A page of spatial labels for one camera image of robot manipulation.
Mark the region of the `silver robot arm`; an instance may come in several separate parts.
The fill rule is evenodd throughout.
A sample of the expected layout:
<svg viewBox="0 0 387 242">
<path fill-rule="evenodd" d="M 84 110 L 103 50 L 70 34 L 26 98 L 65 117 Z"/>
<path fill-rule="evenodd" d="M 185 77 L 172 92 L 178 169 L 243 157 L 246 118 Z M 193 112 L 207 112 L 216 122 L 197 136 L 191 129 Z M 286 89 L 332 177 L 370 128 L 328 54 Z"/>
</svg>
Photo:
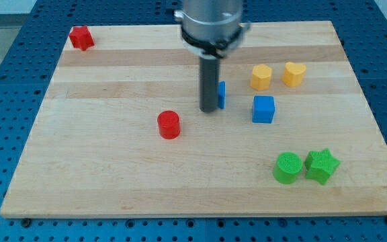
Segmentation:
<svg viewBox="0 0 387 242">
<path fill-rule="evenodd" d="M 251 28 L 242 16 L 241 0 L 184 0 L 174 11 L 185 48 L 208 60 L 226 58 L 241 45 Z"/>
</svg>

